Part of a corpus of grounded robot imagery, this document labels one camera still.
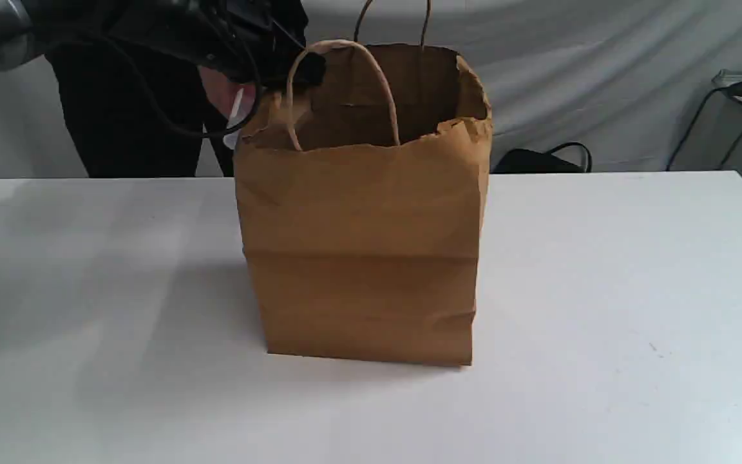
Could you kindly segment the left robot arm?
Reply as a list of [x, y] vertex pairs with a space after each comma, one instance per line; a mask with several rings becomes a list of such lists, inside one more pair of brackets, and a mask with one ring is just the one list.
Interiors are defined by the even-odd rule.
[[319, 85], [322, 57], [306, 55], [300, 1], [0, 1], [0, 71], [61, 43], [141, 45], [233, 81], [278, 89]]

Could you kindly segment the person's bare hand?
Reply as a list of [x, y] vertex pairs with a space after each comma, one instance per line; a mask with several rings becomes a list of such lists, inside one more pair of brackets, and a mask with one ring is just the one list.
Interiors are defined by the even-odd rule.
[[198, 73], [208, 101], [222, 114], [229, 117], [234, 97], [239, 88], [244, 88], [244, 96], [240, 115], [245, 117], [255, 100], [255, 86], [253, 83], [237, 83], [230, 81], [222, 73], [209, 68], [199, 67]]

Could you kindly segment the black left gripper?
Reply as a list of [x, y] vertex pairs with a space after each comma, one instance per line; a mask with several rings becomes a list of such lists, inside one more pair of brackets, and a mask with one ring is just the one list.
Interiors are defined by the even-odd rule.
[[187, 60], [239, 83], [285, 87], [306, 45], [300, 1], [200, 1], [197, 30], [185, 39]]

